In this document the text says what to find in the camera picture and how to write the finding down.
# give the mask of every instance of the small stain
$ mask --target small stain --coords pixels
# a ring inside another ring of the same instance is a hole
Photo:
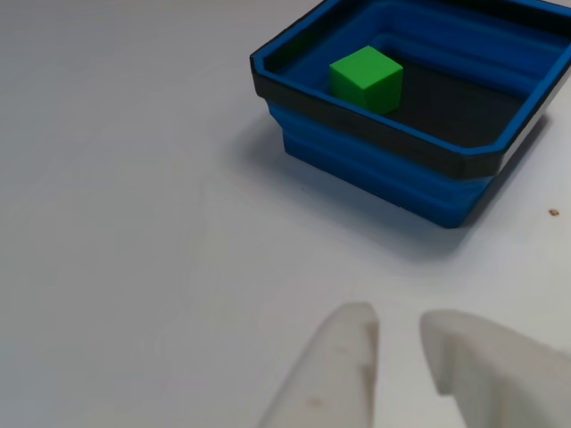
[[[337,343],[334,347],[335,352],[338,352],[340,354],[347,354],[349,353],[349,347],[347,345],[345,345],[344,343]]]
[[[311,408],[322,408],[323,400],[318,397],[310,397],[307,399],[307,405]]]

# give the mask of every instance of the blue silicone container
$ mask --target blue silicone container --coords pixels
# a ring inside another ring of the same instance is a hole
[[[329,93],[365,45],[403,64],[401,108]],[[285,150],[406,210],[459,226],[571,64],[571,12],[534,0],[325,0],[251,56]]]

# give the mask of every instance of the blue collapsible bin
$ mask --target blue collapsible bin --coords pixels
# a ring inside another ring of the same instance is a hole
[[[370,45],[404,68],[377,115],[329,91]],[[535,0],[325,0],[250,58],[285,150],[445,227],[459,226],[563,85],[571,10]]]

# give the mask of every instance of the green cube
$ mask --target green cube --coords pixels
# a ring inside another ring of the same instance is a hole
[[[329,66],[333,95],[375,114],[399,107],[402,66],[366,46]]]

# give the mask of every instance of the white table surface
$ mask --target white table surface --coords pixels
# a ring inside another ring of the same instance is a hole
[[[382,319],[380,427],[463,426],[428,309],[571,349],[571,83],[444,230],[284,154],[248,55],[315,3],[2,2],[0,426],[254,427],[349,300]]]

